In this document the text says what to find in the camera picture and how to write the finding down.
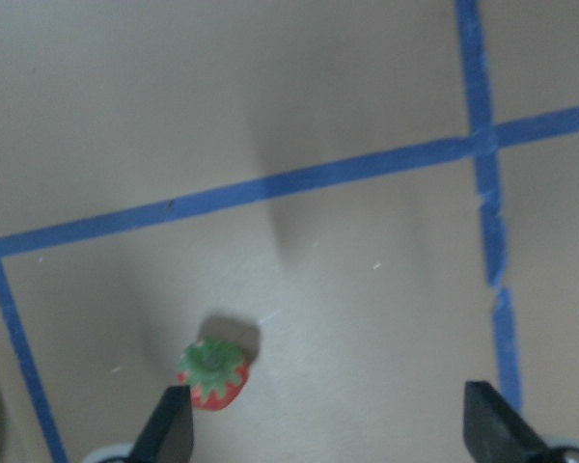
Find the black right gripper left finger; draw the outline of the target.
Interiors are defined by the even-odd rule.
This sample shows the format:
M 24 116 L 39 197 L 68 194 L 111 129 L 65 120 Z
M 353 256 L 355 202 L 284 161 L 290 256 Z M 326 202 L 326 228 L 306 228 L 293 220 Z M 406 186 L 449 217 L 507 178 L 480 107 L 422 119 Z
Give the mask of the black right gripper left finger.
M 194 449 L 194 424 L 188 386 L 165 390 L 131 452 L 131 462 L 190 461 Z

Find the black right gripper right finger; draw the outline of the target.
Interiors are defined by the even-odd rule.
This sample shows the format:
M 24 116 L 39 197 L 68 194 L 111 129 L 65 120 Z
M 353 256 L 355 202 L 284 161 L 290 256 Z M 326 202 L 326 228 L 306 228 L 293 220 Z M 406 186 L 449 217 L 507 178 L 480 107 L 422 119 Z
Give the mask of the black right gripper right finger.
M 486 381 L 465 383 L 463 441 L 478 463 L 555 461 L 553 451 Z

